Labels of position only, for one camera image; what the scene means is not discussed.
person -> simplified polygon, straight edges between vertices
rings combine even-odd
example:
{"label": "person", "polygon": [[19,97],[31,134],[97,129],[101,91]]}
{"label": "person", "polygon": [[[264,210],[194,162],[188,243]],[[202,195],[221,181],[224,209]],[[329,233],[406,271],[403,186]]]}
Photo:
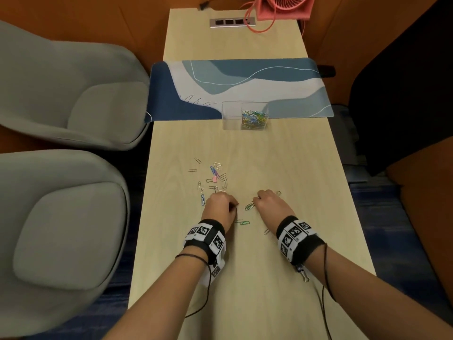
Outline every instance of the person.
{"label": "person", "polygon": [[[292,208],[271,190],[258,191],[253,202],[266,227],[278,238],[287,230],[283,221],[297,219]],[[201,219],[220,223],[226,233],[236,218],[236,205],[237,200],[225,192],[212,194]],[[294,256],[303,260],[301,263],[329,290],[368,338],[453,339],[450,325],[327,247],[317,235],[307,236],[299,247],[302,250],[298,255],[294,251]],[[205,262],[211,255],[197,245],[185,246],[181,254],[105,335],[105,340],[177,339],[195,287],[205,271]]]}

person's left arm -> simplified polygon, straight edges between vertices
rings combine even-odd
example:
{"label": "person's left arm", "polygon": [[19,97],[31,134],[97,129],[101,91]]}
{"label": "person's left arm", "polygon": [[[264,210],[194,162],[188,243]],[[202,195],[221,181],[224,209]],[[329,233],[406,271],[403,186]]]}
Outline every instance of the person's left arm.
{"label": "person's left arm", "polygon": [[[206,201],[201,219],[214,219],[227,232],[235,219],[237,204],[229,194],[212,194]],[[208,261],[207,253],[197,246],[187,246],[181,253],[193,254]],[[106,334],[104,340],[177,339],[190,300],[205,268],[206,264],[198,258],[175,258]]]}

hand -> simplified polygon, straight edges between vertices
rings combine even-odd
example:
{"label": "hand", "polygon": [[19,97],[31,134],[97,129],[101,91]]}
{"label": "hand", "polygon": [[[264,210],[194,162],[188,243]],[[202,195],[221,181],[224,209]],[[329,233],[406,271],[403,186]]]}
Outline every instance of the hand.
{"label": "hand", "polygon": [[260,213],[264,224],[275,235],[281,221],[288,216],[295,216],[293,209],[270,189],[258,191],[253,203]]}
{"label": "hand", "polygon": [[213,193],[206,201],[201,219],[215,219],[223,225],[225,233],[227,233],[236,218],[236,205],[238,204],[237,200],[230,194],[225,192]]}

forearm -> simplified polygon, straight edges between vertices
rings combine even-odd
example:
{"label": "forearm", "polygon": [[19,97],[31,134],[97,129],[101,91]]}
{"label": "forearm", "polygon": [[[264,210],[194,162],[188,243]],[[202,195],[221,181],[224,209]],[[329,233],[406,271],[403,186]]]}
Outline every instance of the forearm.
{"label": "forearm", "polygon": [[[325,286],[324,246],[304,265]],[[453,328],[383,280],[327,249],[333,296],[370,339],[453,339]]]}
{"label": "forearm", "polygon": [[[188,246],[182,253],[207,261],[207,254]],[[115,339],[173,340],[178,337],[195,287],[206,265],[193,257],[178,257],[105,336]]]}

wristband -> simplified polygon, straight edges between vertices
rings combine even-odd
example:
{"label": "wristband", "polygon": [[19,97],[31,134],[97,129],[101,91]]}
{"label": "wristband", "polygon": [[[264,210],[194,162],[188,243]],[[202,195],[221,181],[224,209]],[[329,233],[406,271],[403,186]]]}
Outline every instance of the wristband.
{"label": "wristband", "polygon": [[187,234],[184,248],[187,246],[197,246],[206,252],[210,270],[205,269],[200,283],[208,286],[209,280],[213,281],[225,265],[223,256],[227,250],[227,244],[222,224],[214,219],[202,220]]}
{"label": "wristband", "polygon": [[277,228],[279,249],[292,265],[303,264],[310,254],[325,244],[307,223],[286,217]]}

